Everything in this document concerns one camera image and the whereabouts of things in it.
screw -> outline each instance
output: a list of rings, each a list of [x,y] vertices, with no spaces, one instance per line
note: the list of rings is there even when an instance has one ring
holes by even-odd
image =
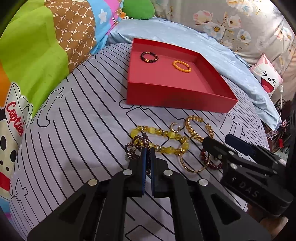
[[[207,179],[200,179],[199,181],[198,181],[198,183],[199,183],[199,185],[201,185],[201,186],[207,186],[208,184],[209,184],[209,182],[208,182],[208,180]]]
[[[98,184],[98,181],[97,181],[96,179],[90,179],[90,180],[88,181],[88,184],[89,184],[90,186],[95,186],[95,185]]]
[[[237,165],[235,165],[234,163],[230,163],[230,166],[231,166],[234,170],[237,169]]]
[[[167,170],[164,170],[164,171],[163,171],[163,174],[164,174],[165,176],[171,176],[171,175],[173,174],[173,171],[170,170],[170,169],[167,169]]]
[[[126,169],[126,170],[123,171],[123,174],[126,175],[126,176],[129,176],[129,175],[133,174],[133,171],[131,169]]]

red box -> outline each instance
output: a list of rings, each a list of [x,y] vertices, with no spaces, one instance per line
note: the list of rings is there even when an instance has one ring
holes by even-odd
[[[155,63],[140,59],[142,52],[158,55]],[[145,58],[154,59],[146,54]],[[175,60],[190,65],[184,73]],[[237,102],[224,79],[200,54],[189,49],[147,39],[134,39],[128,71],[128,104],[227,113]]]

green fabric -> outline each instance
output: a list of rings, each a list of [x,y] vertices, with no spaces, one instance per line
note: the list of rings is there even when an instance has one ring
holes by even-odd
[[[155,12],[150,0],[124,0],[122,11],[133,19],[150,19]]]
[[[53,14],[44,0],[28,0],[0,38],[0,61],[10,82],[33,105],[32,117],[68,74],[68,56],[60,47]]]

blue blanket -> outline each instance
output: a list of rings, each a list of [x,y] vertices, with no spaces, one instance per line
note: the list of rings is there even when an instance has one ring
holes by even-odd
[[[132,43],[133,38],[151,39],[201,53],[223,76],[239,86],[252,100],[260,119],[272,130],[281,123],[279,113],[248,64],[206,33],[161,18],[122,20],[110,31],[107,45]]]

orange beaded bracelet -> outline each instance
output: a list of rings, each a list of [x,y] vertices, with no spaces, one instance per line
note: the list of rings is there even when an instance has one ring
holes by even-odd
[[[188,70],[187,70],[187,69],[182,69],[182,68],[178,67],[176,63],[180,63],[180,64],[185,65],[185,66],[188,68]],[[180,60],[175,60],[175,61],[173,62],[173,66],[174,66],[177,70],[180,70],[180,71],[182,71],[182,72],[185,72],[185,73],[190,73],[190,72],[191,72],[191,67],[190,67],[188,64],[186,64],[185,62],[182,62],[182,61],[180,61]]]

